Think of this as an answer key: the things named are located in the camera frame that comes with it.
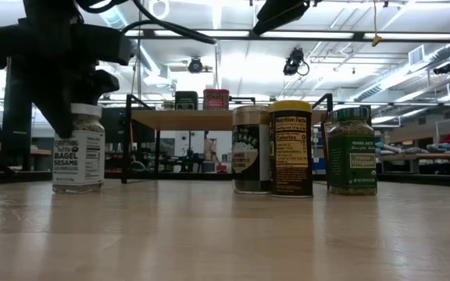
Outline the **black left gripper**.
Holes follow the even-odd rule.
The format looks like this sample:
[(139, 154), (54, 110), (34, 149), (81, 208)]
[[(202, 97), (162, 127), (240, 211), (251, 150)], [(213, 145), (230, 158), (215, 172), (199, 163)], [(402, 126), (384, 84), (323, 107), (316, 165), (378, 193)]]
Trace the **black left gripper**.
[[(0, 27), (0, 69), (11, 63), (56, 59), (73, 45), (74, 24)], [(67, 67), (40, 69), (34, 75), (33, 103), (61, 138), (72, 136), (71, 96), (75, 74)], [(79, 83), (79, 102), (97, 104), (103, 94), (118, 91), (118, 79), (105, 70), (95, 70)]]

